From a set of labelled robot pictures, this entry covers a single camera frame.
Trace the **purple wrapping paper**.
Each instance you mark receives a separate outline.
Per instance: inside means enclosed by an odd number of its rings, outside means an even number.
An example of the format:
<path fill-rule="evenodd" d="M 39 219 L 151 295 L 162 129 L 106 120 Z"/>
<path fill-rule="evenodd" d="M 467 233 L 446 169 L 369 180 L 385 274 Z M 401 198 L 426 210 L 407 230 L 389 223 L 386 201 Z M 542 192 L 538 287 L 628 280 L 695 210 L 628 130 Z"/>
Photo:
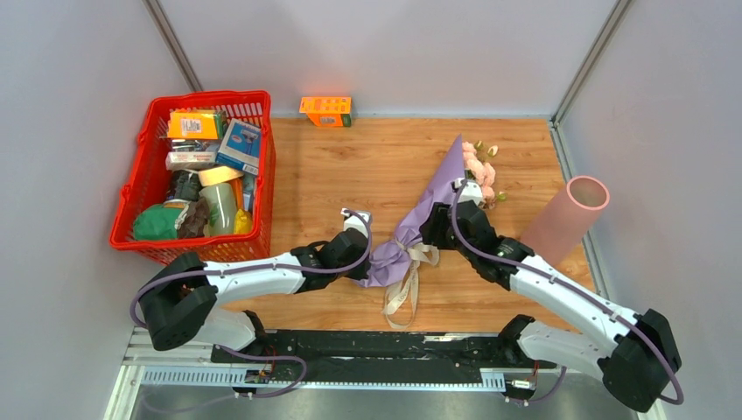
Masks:
<path fill-rule="evenodd" d="M 360 287 L 386 287 L 404 279 L 412 262 L 408 249 L 423 242 L 421 226 L 429 219 L 434 204 L 451 204 L 452 183 L 465 176 L 462 143 L 462 136 L 457 136 L 419 201 L 397 224 L 391 238 L 374 248 L 367 274 L 354 281 Z"/>

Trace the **cream printed ribbon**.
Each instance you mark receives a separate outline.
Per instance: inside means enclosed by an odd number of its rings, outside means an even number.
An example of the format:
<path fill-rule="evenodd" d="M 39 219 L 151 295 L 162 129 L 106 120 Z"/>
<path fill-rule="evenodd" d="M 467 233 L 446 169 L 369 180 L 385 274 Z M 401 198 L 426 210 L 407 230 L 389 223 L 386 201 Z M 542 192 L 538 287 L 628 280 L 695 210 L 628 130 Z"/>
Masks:
<path fill-rule="evenodd" d="M 417 302 L 419 294 L 419 268 L 422 263 L 430 264 L 435 267 L 439 263 L 439 249 L 432 245 L 417 243 L 412 247 L 406 247 L 398 240 L 395 240 L 400 250 L 410 257 L 410 265 L 407 269 L 407 276 L 400 282 L 391 284 L 385 290 L 385 305 L 381 314 L 386 319 L 388 325 L 394 329 L 402 330 L 408 328 L 414 321 L 417 312 Z M 405 324 L 398 324 L 391 319 L 402 306 L 410 301 L 411 315 L 409 321 Z"/>

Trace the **pink flower bunch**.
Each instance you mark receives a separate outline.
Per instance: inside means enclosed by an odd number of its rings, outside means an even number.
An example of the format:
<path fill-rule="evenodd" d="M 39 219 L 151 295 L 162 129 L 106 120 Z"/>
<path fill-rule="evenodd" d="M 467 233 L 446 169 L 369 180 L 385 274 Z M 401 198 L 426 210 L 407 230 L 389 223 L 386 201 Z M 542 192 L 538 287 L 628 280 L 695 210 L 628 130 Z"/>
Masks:
<path fill-rule="evenodd" d="M 482 141 L 475 143 L 463 141 L 461 148 L 466 178 L 473 180 L 482 191 L 483 201 L 479 207 L 490 210 L 506 201 L 507 193 L 495 188 L 497 172 L 493 160 L 499 152 L 499 146 L 496 144 L 487 146 Z"/>

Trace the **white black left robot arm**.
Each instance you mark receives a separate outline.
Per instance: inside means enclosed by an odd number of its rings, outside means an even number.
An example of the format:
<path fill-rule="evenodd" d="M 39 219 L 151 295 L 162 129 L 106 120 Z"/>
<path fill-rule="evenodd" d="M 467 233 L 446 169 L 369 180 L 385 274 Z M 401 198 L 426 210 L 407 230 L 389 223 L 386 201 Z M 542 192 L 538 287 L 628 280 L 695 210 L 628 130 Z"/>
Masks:
<path fill-rule="evenodd" d="M 245 262 L 204 262 L 186 252 L 161 269 L 135 296 L 138 319 L 157 351 L 190 341 L 225 346 L 249 363 L 261 360 L 268 341 L 250 312 L 224 305 L 274 294 L 322 290 L 340 277 L 368 270 L 368 235 L 348 227 L 330 241 L 317 241 L 281 255 Z"/>

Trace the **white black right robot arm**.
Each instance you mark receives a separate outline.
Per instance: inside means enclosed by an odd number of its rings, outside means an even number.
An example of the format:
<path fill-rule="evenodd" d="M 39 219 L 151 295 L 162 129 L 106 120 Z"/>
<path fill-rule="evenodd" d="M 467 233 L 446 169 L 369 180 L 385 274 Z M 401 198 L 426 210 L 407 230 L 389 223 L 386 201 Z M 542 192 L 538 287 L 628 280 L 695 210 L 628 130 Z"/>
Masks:
<path fill-rule="evenodd" d="M 684 402 L 682 359 L 669 320 L 602 298 L 559 272 L 532 248 L 498 235 L 473 202 L 434 203 L 421 226 L 423 243 L 458 251 L 484 280 L 536 301 L 577 328 L 567 332 L 526 315 L 502 330 L 500 357 L 511 366 L 549 361 L 603 383 L 631 410 Z"/>

